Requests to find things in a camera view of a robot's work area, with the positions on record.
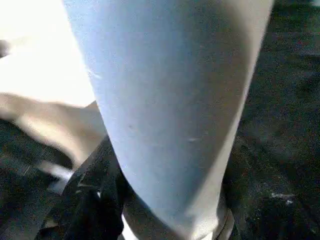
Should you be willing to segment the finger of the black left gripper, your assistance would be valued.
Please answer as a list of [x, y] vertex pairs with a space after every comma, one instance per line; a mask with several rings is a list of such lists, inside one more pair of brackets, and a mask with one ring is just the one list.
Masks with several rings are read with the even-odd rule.
[[36, 166], [42, 161], [73, 168], [72, 160], [57, 148], [41, 143], [10, 121], [0, 121], [0, 159], [17, 160], [20, 164]]

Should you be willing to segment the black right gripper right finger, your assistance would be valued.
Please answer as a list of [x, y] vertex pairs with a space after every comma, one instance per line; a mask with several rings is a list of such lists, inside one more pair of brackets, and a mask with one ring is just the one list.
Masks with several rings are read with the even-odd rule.
[[228, 204], [235, 224], [233, 240], [318, 240], [320, 226], [287, 184], [231, 176]]

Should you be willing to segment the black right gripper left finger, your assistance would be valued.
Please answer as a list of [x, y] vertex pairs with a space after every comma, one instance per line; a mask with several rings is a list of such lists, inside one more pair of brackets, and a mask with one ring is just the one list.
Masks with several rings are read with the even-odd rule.
[[108, 136], [75, 171], [39, 231], [41, 240], [116, 240], [125, 177]]

